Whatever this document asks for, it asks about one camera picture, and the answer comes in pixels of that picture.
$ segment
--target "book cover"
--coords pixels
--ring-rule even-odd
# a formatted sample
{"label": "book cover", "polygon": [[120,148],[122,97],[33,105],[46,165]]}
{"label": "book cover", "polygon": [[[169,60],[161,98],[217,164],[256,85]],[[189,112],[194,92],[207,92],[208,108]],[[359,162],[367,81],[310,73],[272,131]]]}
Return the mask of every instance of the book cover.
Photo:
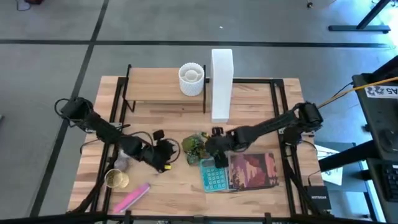
{"label": "book cover", "polygon": [[279,185],[273,153],[237,154],[229,158],[229,187],[238,191]]}

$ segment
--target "pink pen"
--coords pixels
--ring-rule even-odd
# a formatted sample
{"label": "pink pen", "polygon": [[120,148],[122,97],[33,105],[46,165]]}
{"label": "pink pen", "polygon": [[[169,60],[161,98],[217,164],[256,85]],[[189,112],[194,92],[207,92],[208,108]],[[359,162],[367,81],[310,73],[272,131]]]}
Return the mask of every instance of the pink pen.
{"label": "pink pen", "polygon": [[131,205],[133,205],[138,199],[140,199],[150,189],[149,183],[140,186],[138,189],[133,190],[123,201],[115,206],[113,209],[114,213],[124,212]]}

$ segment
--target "concrete floor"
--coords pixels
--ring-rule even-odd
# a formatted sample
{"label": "concrete floor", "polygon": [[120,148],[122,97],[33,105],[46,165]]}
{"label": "concrete floor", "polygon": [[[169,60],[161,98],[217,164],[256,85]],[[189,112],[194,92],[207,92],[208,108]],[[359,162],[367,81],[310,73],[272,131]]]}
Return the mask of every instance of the concrete floor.
{"label": "concrete floor", "polygon": [[[98,40],[214,40],[394,44],[390,34],[327,31],[327,25],[357,24],[371,0],[339,0],[307,10],[291,0],[110,0]],[[322,1],[314,1],[318,6]],[[90,40],[102,1],[53,0],[17,12],[13,0],[0,2],[0,40]],[[396,24],[395,9],[379,16]],[[375,18],[373,24],[380,24]],[[58,98],[75,86],[87,45],[0,44],[0,218],[26,217],[44,174],[61,120]],[[212,46],[94,46],[80,96],[94,100],[102,75],[124,75],[133,67],[210,64]],[[351,81],[397,55],[395,47],[221,47],[232,48],[236,77],[299,78],[306,100],[321,103]],[[370,138],[354,93],[322,110],[317,141],[362,143]],[[84,134],[69,129],[58,158],[42,215],[64,213],[78,166]]]}

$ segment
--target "white box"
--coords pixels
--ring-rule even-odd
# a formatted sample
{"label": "white box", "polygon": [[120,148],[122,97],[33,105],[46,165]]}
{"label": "white box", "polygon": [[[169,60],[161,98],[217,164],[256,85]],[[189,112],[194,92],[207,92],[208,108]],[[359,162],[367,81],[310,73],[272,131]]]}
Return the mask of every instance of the white box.
{"label": "white box", "polygon": [[232,50],[211,50],[211,122],[213,123],[226,123],[229,119],[233,78]]}

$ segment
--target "calculator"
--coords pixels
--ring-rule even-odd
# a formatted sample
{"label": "calculator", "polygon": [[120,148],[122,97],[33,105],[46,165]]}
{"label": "calculator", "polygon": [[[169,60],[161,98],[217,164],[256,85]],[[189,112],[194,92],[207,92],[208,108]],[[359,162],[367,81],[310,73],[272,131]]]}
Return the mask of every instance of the calculator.
{"label": "calculator", "polygon": [[205,192],[228,190],[226,168],[216,168],[214,159],[202,159],[200,172]]}

